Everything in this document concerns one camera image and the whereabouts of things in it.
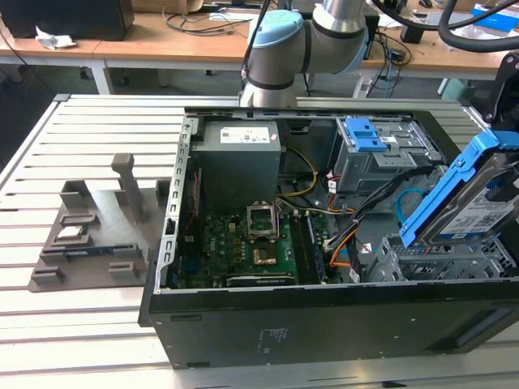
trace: blue cable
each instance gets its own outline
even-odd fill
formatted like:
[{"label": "blue cable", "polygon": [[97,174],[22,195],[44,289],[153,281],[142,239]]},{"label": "blue cable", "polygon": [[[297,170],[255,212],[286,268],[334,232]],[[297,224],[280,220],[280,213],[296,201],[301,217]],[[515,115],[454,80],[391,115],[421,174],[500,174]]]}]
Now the blue cable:
[{"label": "blue cable", "polygon": [[387,96],[388,96],[389,82],[391,80],[391,66],[392,66],[392,62],[391,62],[391,51],[389,51],[389,49],[388,49],[388,57],[389,57],[389,68],[388,68],[388,75],[386,77],[386,90],[384,92],[384,99],[387,98]]},{"label": "blue cable", "polygon": [[407,195],[408,193],[411,193],[411,192],[416,192],[416,193],[419,193],[421,195],[424,195],[425,192],[421,189],[418,189],[418,188],[409,188],[409,189],[406,189],[406,190],[403,190],[397,197],[397,200],[395,201],[395,208],[396,208],[396,212],[397,212],[397,218],[398,218],[398,221],[400,221],[402,224],[404,224],[405,222],[405,216],[404,216],[404,212],[402,211],[402,199],[404,198],[405,195]]}]

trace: white desk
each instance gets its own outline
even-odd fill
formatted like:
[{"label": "white desk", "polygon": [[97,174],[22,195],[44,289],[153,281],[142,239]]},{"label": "white desk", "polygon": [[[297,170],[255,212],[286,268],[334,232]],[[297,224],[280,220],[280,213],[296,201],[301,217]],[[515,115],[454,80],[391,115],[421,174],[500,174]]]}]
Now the white desk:
[{"label": "white desk", "polygon": [[[301,99],[299,104],[363,107],[366,102]],[[456,103],[413,103],[425,104],[460,145],[478,132]],[[154,187],[157,178],[171,176],[188,105],[235,106],[236,100],[72,96],[54,102],[0,175],[1,388],[379,387],[388,380],[429,388],[518,386],[519,325],[466,355],[173,372],[154,330],[136,324],[142,288],[27,291],[64,181],[86,178],[90,189],[115,189],[112,155],[131,152],[139,186]]]}]

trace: light blue robot joint cap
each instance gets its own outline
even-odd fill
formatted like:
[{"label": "light blue robot joint cap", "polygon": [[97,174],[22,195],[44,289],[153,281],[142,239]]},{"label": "light blue robot joint cap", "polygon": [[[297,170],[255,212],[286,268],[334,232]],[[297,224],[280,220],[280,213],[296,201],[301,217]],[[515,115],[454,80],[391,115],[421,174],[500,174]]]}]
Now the light blue robot joint cap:
[{"label": "light blue robot joint cap", "polygon": [[279,45],[296,34],[302,27],[302,16],[298,12],[287,10],[269,11],[265,14],[252,47]]}]

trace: sticker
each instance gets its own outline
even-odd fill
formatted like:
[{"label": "sticker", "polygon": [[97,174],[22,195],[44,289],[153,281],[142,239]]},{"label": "sticker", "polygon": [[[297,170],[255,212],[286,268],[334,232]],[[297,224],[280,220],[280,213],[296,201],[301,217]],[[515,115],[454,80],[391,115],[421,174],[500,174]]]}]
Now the sticker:
[{"label": "sticker", "polygon": [[350,279],[355,284],[358,284],[358,282],[360,281],[360,276],[358,275],[358,273],[353,268],[350,269]]},{"label": "sticker", "polygon": [[65,255],[88,255],[87,251],[67,251]]},{"label": "sticker", "polygon": [[397,143],[397,138],[395,138],[394,136],[381,136],[380,140],[382,142]]},{"label": "sticker", "polygon": [[372,252],[373,251],[371,250],[371,243],[365,243],[362,245],[362,250],[360,250],[361,254],[367,254]]},{"label": "sticker", "polygon": [[272,353],[272,351],[280,347],[280,344],[284,342],[288,334],[288,328],[260,330],[256,352],[260,355]]},{"label": "sticker", "polygon": [[337,183],[335,181],[328,181],[328,192],[337,193]]},{"label": "sticker", "polygon": [[452,239],[462,239],[467,233],[486,233],[513,211],[519,195],[511,201],[497,203],[485,197],[490,190],[483,188],[440,234],[454,234]]},{"label": "sticker", "polygon": [[224,127],[221,143],[270,143],[268,127]]}]

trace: green circuit board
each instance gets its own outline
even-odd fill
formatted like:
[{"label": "green circuit board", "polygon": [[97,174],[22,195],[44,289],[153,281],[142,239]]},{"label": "green circuit board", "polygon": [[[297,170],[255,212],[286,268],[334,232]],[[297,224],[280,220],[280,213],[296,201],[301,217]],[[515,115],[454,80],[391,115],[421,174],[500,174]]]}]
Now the green circuit board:
[{"label": "green circuit board", "polygon": [[[318,216],[313,221],[315,235],[320,240],[328,233],[326,221]],[[267,229],[270,225],[270,216],[266,215],[256,217],[253,223],[253,227],[258,229]],[[203,222],[200,255],[184,259],[179,288],[211,288],[216,287],[215,276],[260,273],[292,276],[298,284],[289,217],[279,215],[279,236],[275,242],[263,238],[250,242],[247,214],[211,215],[206,216]]]}]

